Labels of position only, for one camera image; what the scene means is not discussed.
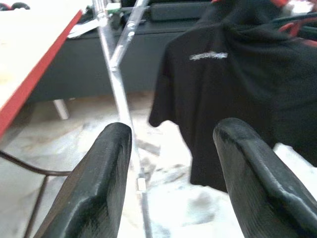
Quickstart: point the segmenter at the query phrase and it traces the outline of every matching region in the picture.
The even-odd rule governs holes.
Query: printed logo
[[[227,58],[228,57],[228,53],[217,53],[214,51],[209,51],[206,53],[202,53],[202,54],[197,54],[197,55],[191,55],[189,56],[189,60],[201,60],[201,59],[223,59],[223,58]]]

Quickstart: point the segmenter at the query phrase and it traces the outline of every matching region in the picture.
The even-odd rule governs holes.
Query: metal frame
[[[36,173],[36,174],[39,174],[39,175],[45,175],[44,179],[43,179],[43,182],[42,182],[42,185],[41,185],[41,188],[40,188],[40,191],[39,191],[39,194],[38,194],[38,197],[36,199],[36,202],[35,202],[35,205],[33,207],[33,210],[32,210],[32,214],[31,214],[31,217],[29,219],[29,223],[28,223],[28,226],[26,228],[26,231],[24,233],[24,238],[29,238],[30,235],[31,235],[31,232],[32,232],[32,228],[33,228],[33,225],[34,225],[34,222],[35,222],[35,218],[37,216],[37,213],[39,211],[39,208],[40,208],[40,205],[41,205],[41,201],[42,201],[42,198],[43,198],[43,194],[44,194],[44,191],[45,191],[45,188],[46,188],[46,185],[48,183],[48,180],[49,180],[49,176],[56,176],[56,177],[63,177],[63,176],[68,176],[71,171],[51,171],[51,170],[43,170],[43,169],[40,169],[40,168],[37,168],[37,167],[34,167],[34,166],[31,166],[29,164],[26,164],[25,162],[3,152],[0,150],[0,157],[1,158],[4,158],[5,160],[11,162],[11,163],[14,163],[16,164],[17,166],[20,166],[30,172],[33,172],[33,173]]]
[[[131,115],[128,108],[124,85],[122,81],[121,71],[119,65],[121,60],[131,43],[135,31],[140,23],[143,13],[146,9],[148,0],[137,0],[135,6],[132,8],[130,17],[123,29],[118,44],[115,45],[113,31],[110,25],[109,15],[106,10],[107,4],[110,0],[94,0],[95,15],[99,22],[98,33],[103,49],[103,54],[110,77],[111,87],[114,94],[116,107],[119,113],[119,118],[122,123],[127,124],[132,129],[132,154],[131,165],[137,174],[136,189],[140,195],[141,209],[143,214],[143,226],[145,230],[145,237],[152,238],[151,220],[149,217],[148,199],[146,192],[146,183],[144,168],[141,165],[138,147],[136,146],[134,127]]]

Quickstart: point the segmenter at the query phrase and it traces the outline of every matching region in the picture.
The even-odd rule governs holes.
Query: floor
[[[145,167],[149,213],[154,238],[243,237],[226,193],[188,183],[191,163],[178,127],[164,122],[148,125],[152,93],[128,95],[142,165]],[[0,142],[0,149],[34,166],[71,170],[88,151],[101,130],[118,121],[112,96],[67,102],[71,117],[60,120],[52,102],[25,105]],[[41,185],[42,176],[0,160],[0,234],[23,237]],[[53,178],[34,230],[39,227],[64,178]],[[142,217],[129,172],[119,237],[142,237]]]

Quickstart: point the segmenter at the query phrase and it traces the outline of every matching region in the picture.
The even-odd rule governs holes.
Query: table
[[[58,12],[54,8],[0,12],[0,138],[81,14],[74,5]]]

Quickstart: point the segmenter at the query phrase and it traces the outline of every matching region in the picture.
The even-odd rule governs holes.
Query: metal pole
[[[95,14],[99,22],[98,33],[101,40],[101,45],[120,121],[122,123],[127,124],[132,129],[131,163],[132,167],[137,173],[136,187],[137,193],[140,195],[141,199],[140,205],[143,215],[143,226],[145,230],[145,236],[146,238],[152,238],[151,220],[149,217],[144,169],[141,166],[140,155],[138,152],[138,148],[136,146],[134,127],[128,108],[121,71],[119,68],[120,61],[129,43],[132,41],[135,30],[140,23],[140,19],[144,12],[145,5],[147,4],[147,0],[137,0],[136,8],[133,8],[132,10],[130,19],[128,20],[128,24],[126,24],[126,27],[123,30],[117,47],[115,47],[115,41],[109,22],[108,12],[106,11],[105,2],[108,3],[107,0],[94,0]]]

